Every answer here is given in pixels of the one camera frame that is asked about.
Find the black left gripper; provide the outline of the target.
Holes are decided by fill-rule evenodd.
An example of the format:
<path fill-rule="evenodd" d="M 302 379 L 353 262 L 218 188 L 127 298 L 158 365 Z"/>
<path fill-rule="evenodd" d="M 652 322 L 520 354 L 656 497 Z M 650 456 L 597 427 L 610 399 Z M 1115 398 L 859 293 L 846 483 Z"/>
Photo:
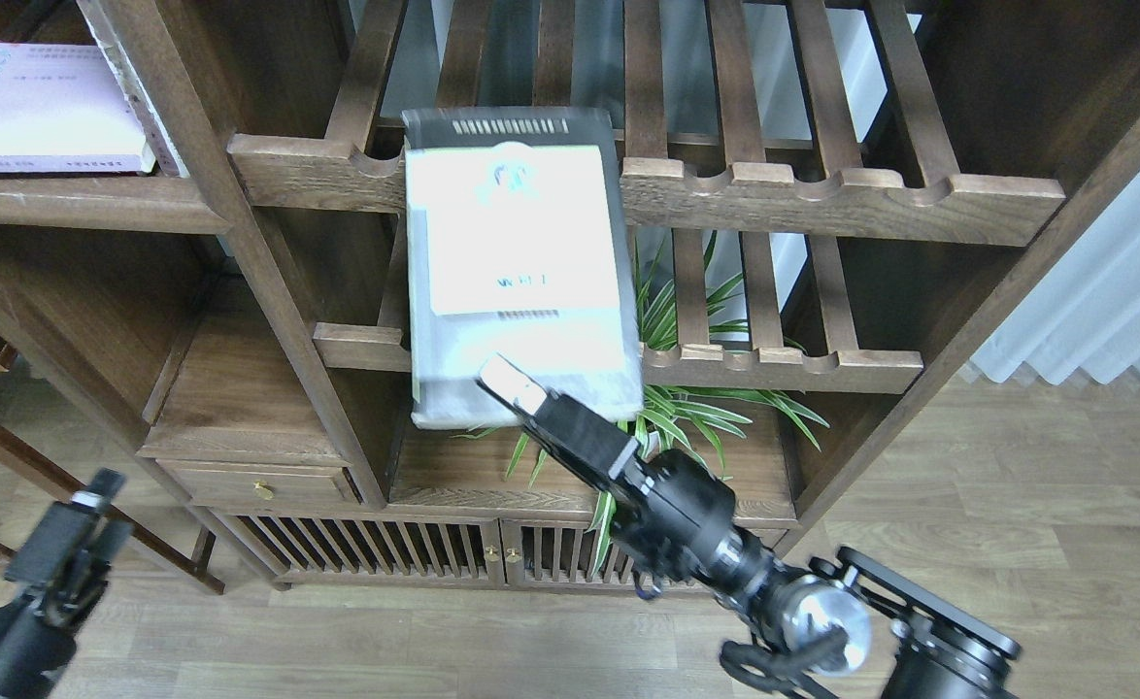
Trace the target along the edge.
<path fill-rule="evenodd" d="M 127 476 L 101 468 L 51 505 L 5 571 L 18 584 L 0 607 L 0 698 L 47 698 L 78 651 L 78 633 L 108 587 L 132 525 L 104 517 Z"/>

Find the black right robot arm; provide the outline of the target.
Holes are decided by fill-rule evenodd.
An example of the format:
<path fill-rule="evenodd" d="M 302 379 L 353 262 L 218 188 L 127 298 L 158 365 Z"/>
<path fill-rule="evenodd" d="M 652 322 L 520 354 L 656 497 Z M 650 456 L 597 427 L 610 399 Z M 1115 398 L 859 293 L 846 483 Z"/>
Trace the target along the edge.
<path fill-rule="evenodd" d="M 872 647 L 869 613 L 897 641 L 885 698 L 1005 698 L 1021 647 L 855 548 L 836 561 L 785 564 L 734 521 L 733 490 L 686 452 L 642 457 L 632 434 L 583 403 L 542 387 L 502 355 L 477 382 L 526 434 L 580 481 L 613 497 L 614 543 L 632 556 L 642 600 L 663 583 L 697 582 L 742 619 L 751 641 L 720 645 L 720 667 L 762 693 L 828 698 L 820 677 L 857 670 Z"/>

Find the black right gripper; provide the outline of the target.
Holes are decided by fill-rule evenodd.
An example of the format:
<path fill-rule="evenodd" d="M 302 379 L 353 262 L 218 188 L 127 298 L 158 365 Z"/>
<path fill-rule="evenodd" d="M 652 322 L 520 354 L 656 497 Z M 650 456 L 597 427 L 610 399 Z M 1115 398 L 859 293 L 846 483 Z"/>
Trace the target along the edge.
<path fill-rule="evenodd" d="M 632 558 L 638 598 L 665 583 L 699 582 L 730 601 L 768 601 L 785 567 L 759 537 L 734 521 L 736 495 L 679 449 L 642 460 L 632 434 L 570 395 L 547 392 L 500 353 L 487 358 L 477 384 L 521 416 L 526 434 L 580 481 L 614 497 L 609 531 Z"/>

